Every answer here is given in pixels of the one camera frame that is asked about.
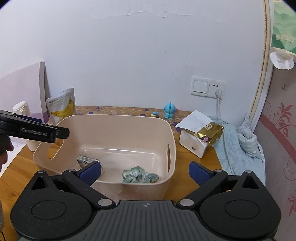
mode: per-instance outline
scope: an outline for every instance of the beige plastic bin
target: beige plastic bin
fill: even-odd
[[[104,173],[92,185],[115,202],[129,200],[162,200],[175,171],[176,145],[173,132],[165,120],[128,115],[73,115],[58,126],[70,129],[53,159],[47,151],[52,144],[42,142],[33,160],[49,175],[60,175],[67,169],[80,169],[79,155],[100,159]],[[156,173],[156,183],[122,184],[122,172],[141,166]]]

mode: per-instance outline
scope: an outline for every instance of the wooden table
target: wooden table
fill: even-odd
[[[191,161],[197,161],[210,170],[221,169],[221,165],[214,149],[203,159],[200,159],[179,144],[180,133],[174,133],[174,137],[176,141],[176,170],[165,199],[177,202],[198,188],[198,185],[188,174],[188,166]],[[58,149],[58,145],[53,145],[49,149],[49,157],[53,157]],[[38,171],[38,167],[33,162],[33,153],[25,146],[0,178],[0,200],[4,212],[3,233],[6,241],[18,239],[10,222],[10,211],[29,180]]]

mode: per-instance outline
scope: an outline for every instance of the silver screw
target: silver screw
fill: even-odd
[[[182,199],[180,200],[180,205],[184,206],[184,207],[189,207],[192,206],[194,204],[194,201],[191,199]]]
[[[110,199],[106,199],[106,198],[101,199],[101,200],[98,201],[98,204],[99,204],[100,206],[102,206],[102,207],[110,206],[112,203],[113,203],[112,200],[110,200]]]

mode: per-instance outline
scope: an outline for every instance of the pink board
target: pink board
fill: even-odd
[[[26,101],[32,116],[48,122],[44,92],[45,62],[38,62],[0,78],[0,110],[11,111]]]

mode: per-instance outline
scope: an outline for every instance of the white power cord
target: white power cord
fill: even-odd
[[[222,97],[222,90],[220,90],[220,89],[216,90],[215,95],[217,97],[217,102],[218,102],[218,111],[219,111],[219,118],[220,118],[220,121],[221,121],[221,126],[223,126],[222,117],[221,117],[221,110],[220,110],[220,99]],[[229,162],[229,158],[228,158],[227,145],[226,145],[226,141],[225,141],[224,131],[222,133],[222,136],[223,136],[226,159],[227,159],[227,162],[228,162],[228,165],[229,165],[229,168],[230,168],[230,172],[231,172],[232,175],[234,175],[234,170],[231,167],[230,162]]]

